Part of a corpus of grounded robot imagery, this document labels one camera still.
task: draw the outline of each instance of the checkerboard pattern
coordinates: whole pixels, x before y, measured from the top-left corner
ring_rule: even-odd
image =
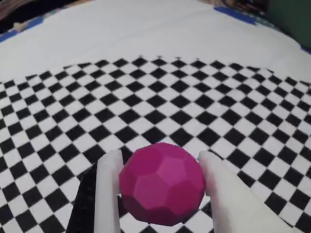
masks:
[[[124,162],[158,141],[213,150],[289,225],[311,232],[310,84],[266,69],[181,58],[121,58],[0,83],[0,233],[64,232],[81,176],[107,151]],[[209,198],[172,228],[213,229]]]

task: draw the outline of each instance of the white square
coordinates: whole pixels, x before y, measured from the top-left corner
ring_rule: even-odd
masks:
[[[83,171],[88,169],[92,166],[92,164],[89,162],[89,160],[82,154],[79,154],[75,156],[73,159],[71,159],[67,166],[72,171],[72,173],[77,176],[81,174]]]
[[[17,149],[13,149],[3,156],[8,167],[12,167],[21,161],[21,156]]]
[[[103,148],[104,151],[110,151],[121,148],[124,144],[123,142],[118,139],[117,136],[114,134],[104,138],[102,141],[99,142],[99,145],[101,148]]]
[[[249,157],[253,157],[260,150],[260,148],[260,145],[248,137],[245,138],[238,146],[238,149]]]
[[[104,122],[104,126],[112,133],[116,133],[126,127],[126,123],[118,116]]]
[[[165,116],[170,117],[177,113],[180,109],[171,102],[166,102],[165,104],[158,107],[157,110],[163,113]]]
[[[251,190],[257,197],[260,198],[260,200],[262,200],[262,202],[265,202],[272,193],[271,189],[267,188],[258,181],[252,185]]]
[[[124,103],[123,101],[117,101],[113,103],[112,105],[108,106],[108,109],[113,112],[115,115],[120,115],[124,113],[125,111],[129,110],[130,107]]]
[[[42,160],[37,153],[33,153],[23,159],[27,171],[32,171],[42,164]]]
[[[215,119],[208,127],[220,136],[224,136],[232,129],[232,126],[222,118]]]
[[[276,157],[274,158],[274,160],[272,160],[268,168],[279,177],[284,177],[286,172],[290,168],[290,165]]]
[[[224,138],[220,138],[214,145],[211,147],[213,151],[219,154],[222,158],[226,159],[232,152],[235,150],[235,146],[232,145]]]
[[[120,219],[120,227],[124,232],[141,232],[148,226],[148,223],[137,221],[130,213],[127,213]]]
[[[263,148],[269,151],[271,154],[277,156],[283,149],[284,144],[276,140],[274,137],[269,137],[267,141],[263,144]]]
[[[95,146],[97,142],[89,134],[84,134],[75,140],[73,144],[80,152],[83,153],[91,147]]]
[[[146,118],[139,118],[132,123],[129,124],[129,126],[137,133],[143,134],[144,132],[150,130],[154,125],[150,123]]]
[[[140,102],[133,107],[133,110],[141,116],[151,113],[155,108],[147,102]]]
[[[58,184],[52,176],[48,176],[37,184],[37,188],[40,194],[45,198],[58,188]]]
[[[78,192],[78,188],[80,185],[80,181],[78,180],[78,178],[73,177],[70,180],[68,180],[67,182],[65,182],[60,189],[62,190],[62,192],[64,193],[64,195],[66,196],[66,198],[72,202],[75,200],[77,192]]]
[[[48,170],[48,172],[50,174],[53,174],[55,171],[61,168],[65,164],[65,162],[60,157],[59,154],[55,154],[51,158],[49,158],[47,161],[45,161],[43,164],[45,168]]]
[[[19,177],[15,181],[15,184],[18,187],[20,193],[24,193],[28,191],[29,189],[35,187],[35,182],[29,173],[26,173],[25,175]]]
[[[53,215],[53,211],[44,199],[30,207],[30,213],[34,216],[37,223],[41,223]]]
[[[294,226],[302,215],[302,210],[288,202],[282,209],[279,216],[287,221],[289,224]]]
[[[289,183],[287,180],[281,179],[273,191],[280,197],[289,201],[296,191],[296,187]]]
[[[28,206],[22,195],[14,198],[12,201],[8,203],[10,210],[14,217],[20,215],[28,209]]]
[[[235,124],[234,128],[244,134],[245,136],[249,136],[251,132],[256,128],[256,126],[251,123],[250,121],[246,120],[245,118],[242,118],[238,121],[238,123]]]
[[[255,180],[258,180],[265,170],[266,167],[258,163],[254,159],[250,159],[242,168],[243,172],[245,172],[247,175],[251,176]]]
[[[213,221],[204,212],[198,211],[185,225],[193,232],[206,233],[212,230]]]
[[[54,141],[51,142],[52,147],[56,150],[56,152],[61,151],[65,147],[69,146],[71,144],[71,140],[67,137],[66,134],[62,134]]]
[[[180,128],[180,125],[177,124],[174,120],[166,118],[157,123],[156,127],[165,133],[165,135],[171,135]]]

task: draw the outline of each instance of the pink polyhedron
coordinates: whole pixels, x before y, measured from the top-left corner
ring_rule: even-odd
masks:
[[[181,147],[138,149],[120,173],[124,207],[140,221],[173,226],[194,213],[204,195],[200,165]]]

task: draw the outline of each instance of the blue painter's tape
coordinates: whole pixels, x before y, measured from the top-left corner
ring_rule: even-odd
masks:
[[[245,23],[256,25],[256,19],[254,19],[253,17],[247,16],[247,15],[244,15],[243,13],[235,11],[235,10],[233,10],[231,8],[223,7],[223,6],[216,6],[216,7],[214,7],[214,9],[216,11],[219,11],[221,13],[224,13],[226,15],[234,17],[234,18],[236,18],[238,20],[241,20],[241,21],[243,21]]]

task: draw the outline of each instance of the checkerboard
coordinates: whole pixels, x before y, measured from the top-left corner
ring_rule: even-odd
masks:
[[[164,141],[216,152],[290,226],[311,232],[310,83],[198,59],[136,57],[51,69],[0,83],[0,233],[64,232],[81,174],[103,154]],[[209,198],[172,228],[213,229]]]

